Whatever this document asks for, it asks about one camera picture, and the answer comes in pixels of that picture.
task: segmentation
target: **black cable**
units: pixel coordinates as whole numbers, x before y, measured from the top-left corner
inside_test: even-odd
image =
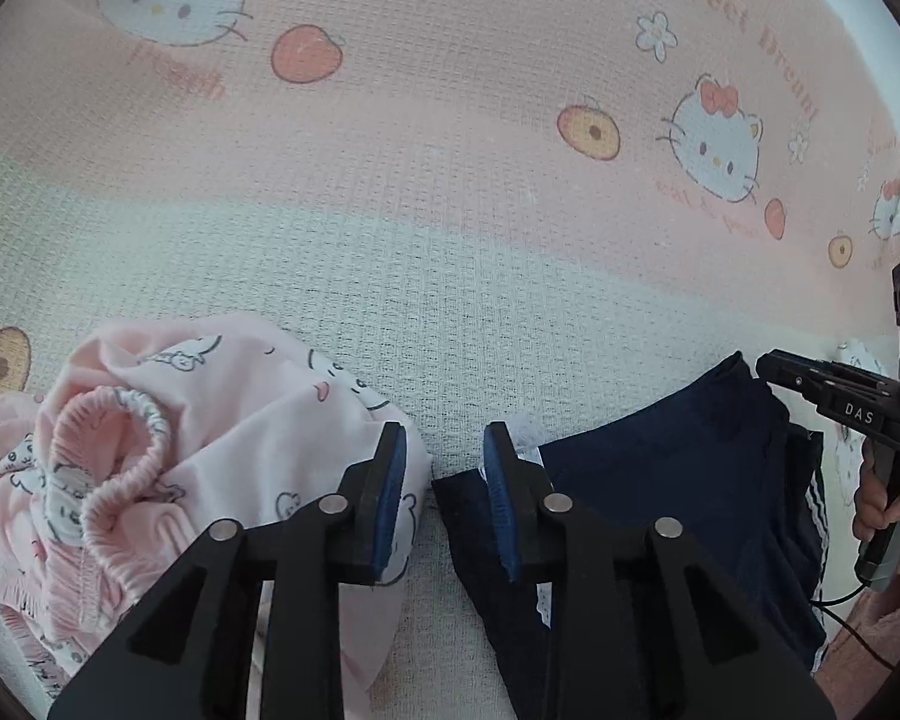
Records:
[[[810,603],[817,608],[838,607],[840,604],[847,603],[847,601],[849,601],[851,598],[856,598],[858,595],[860,595],[863,589],[864,586],[861,584],[861,586],[857,587],[857,589],[855,589],[855,591],[853,591],[850,595],[845,595],[842,598],[837,598],[832,601],[811,601]]]
[[[840,618],[839,615],[837,615],[836,613],[833,613],[831,610],[828,610],[828,608],[826,608],[826,607],[821,607],[821,611],[824,614],[829,614],[833,619],[835,619],[837,622],[839,622],[841,627],[844,628],[852,637],[854,637],[855,640],[859,641],[860,646],[863,647],[874,658],[875,661],[877,661],[881,666],[883,666],[888,671],[893,671],[893,664],[891,664],[890,661],[887,661],[886,659],[881,658],[881,656],[879,656],[876,653],[874,648],[872,648],[871,645],[867,644],[864,641],[864,637],[862,637],[860,634],[858,634],[858,632],[856,632],[853,629],[853,626],[850,623],[848,623],[844,619]]]

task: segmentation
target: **pink clothing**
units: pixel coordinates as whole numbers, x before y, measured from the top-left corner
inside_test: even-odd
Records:
[[[211,522],[252,528],[336,490],[386,420],[407,428],[407,474],[385,586],[341,588],[351,717],[394,637],[429,478],[404,413],[250,314],[111,322],[41,405],[1,396],[0,615],[48,692]]]
[[[884,592],[864,590],[847,623],[881,658],[900,660],[900,583]],[[838,720],[851,720],[876,695],[888,671],[853,638],[840,630],[814,675]]]

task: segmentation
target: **navy blue garment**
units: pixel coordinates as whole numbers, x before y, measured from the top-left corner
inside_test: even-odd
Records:
[[[648,527],[677,517],[809,670],[824,633],[809,599],[820,589],[826,526],[823,437],[786,407],[737,353],[676,394],[540,447],[554,488],[610,522]],[[520,720],[542,707],[549,629],[533,586],[510,584],[496,556],[479,471],[434,481],[454,568],[481,615]]]

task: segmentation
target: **silver screw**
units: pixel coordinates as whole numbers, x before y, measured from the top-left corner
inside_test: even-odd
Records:
[[[319,507],[324,514],[339,514],[346,510],[350,502],[343,495],[324,495],[320,498]]]
[[[240,525],[234,520],[218,519],[210,526],[210,538],[213,538],[213,541],[230,541],[238,531],[240,531]]]
[[[663,538],[679,538],[683,533],[683,525],[679,519],[674,517],[660,517],[654,524],[653,529],[657,531]]]
[[[563,493],[550,493],[543,499],[543,506],[548,512],[563,514],[573,509],[573,498]]]

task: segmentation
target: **white flower print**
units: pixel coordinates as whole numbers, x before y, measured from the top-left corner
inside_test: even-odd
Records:
[[[651,50],[656,61],[662,64],[667,58],[667,47],[677,47],[677,35],[667,28],[667,14],[658,10],[652,19],[640,16],[636,23],[640,28],[640,34],[636,36],[636,47],[641,52]]]
[[[804,137],[802,132],[797,132],[788,146],[788,148],[790,149],[791,165],[793,165],[794,162],[799,162],[800,165],[803,164],[803,158],[807,153],[807,146],[810,146],[810,141]]]

